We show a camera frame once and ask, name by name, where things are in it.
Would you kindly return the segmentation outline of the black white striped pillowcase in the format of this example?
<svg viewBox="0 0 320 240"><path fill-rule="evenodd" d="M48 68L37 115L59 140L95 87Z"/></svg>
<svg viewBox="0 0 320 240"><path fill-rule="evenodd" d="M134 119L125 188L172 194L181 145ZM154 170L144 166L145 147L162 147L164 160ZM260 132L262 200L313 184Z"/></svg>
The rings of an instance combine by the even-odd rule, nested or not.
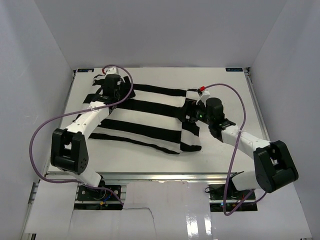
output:
<svg viewBox="0 0 320 240"><path fill-rule="evenodd" d="M135 97L127 99L89 136L147 146L167 154L202 149L200 128L177 116L188 101L197 101L196 89L177 89L135 83Z"/></svg>

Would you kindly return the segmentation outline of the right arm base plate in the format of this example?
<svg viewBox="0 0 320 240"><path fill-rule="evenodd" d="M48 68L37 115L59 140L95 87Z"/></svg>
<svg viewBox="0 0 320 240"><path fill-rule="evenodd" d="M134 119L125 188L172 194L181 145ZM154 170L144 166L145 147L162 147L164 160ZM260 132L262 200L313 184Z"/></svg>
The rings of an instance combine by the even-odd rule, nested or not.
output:
<svg viewBox="0 0 320 240"><path fill-rule="evenodd" d="M209 196L210 211L212 213L222 213L224 209L224 184L210 184L204 192ZM230 212L245 198L250 190L228 192L226 195L226 211ZM258 210L255 193L252 193L244 203L236 210L237 212L255 212Z"/></svg>

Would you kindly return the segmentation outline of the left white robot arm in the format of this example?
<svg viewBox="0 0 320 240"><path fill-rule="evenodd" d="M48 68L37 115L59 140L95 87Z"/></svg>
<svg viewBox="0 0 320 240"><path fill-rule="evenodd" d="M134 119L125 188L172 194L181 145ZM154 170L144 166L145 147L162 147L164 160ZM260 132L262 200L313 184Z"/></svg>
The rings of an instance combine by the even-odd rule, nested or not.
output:
<svg viewBox="0 0 320 240"><path fill-rule="evenodd" d="M85 112L78 113L66 128L57 128L53 132L50 163L80 183L89 185L88 193L99 200L105 196L106 187L101 184L102 176L88 167L87 140L117 105L135 94L130 78L121 77L116 72L97 75L93 79L92 90L93 93L83 101Z"/></svg>

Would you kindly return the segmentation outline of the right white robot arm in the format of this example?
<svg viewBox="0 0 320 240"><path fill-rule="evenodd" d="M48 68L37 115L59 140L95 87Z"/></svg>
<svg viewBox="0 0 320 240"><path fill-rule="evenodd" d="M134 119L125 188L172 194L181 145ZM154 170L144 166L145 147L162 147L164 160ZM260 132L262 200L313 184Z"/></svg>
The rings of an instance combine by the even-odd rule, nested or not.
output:
<svg viewBox="0 0 320 240"><path fill-rule="evenodd" d="M208 125L210 134L220 142L233 146L253 160L254 170L230 175L226 195L236 200L244 190L262 189L272 193L298 180L299 174L287 145L258 138L242 131L225 117L222 101L210 97L206 102L187 100L178 111L181 122L200 121Z"/></svg>

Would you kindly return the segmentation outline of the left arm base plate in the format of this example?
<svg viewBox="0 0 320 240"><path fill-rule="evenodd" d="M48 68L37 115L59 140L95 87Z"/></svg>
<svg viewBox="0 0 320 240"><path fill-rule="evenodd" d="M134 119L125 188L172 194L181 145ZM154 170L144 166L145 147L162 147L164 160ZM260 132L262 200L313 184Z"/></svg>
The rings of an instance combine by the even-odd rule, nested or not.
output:
<svg viewBox="0 0 320 240"><path fill-rule="evenodd" d="M91 189L80 185L74 202L75 210L120 211L123 206L115 195L106 190Z"/></svg>

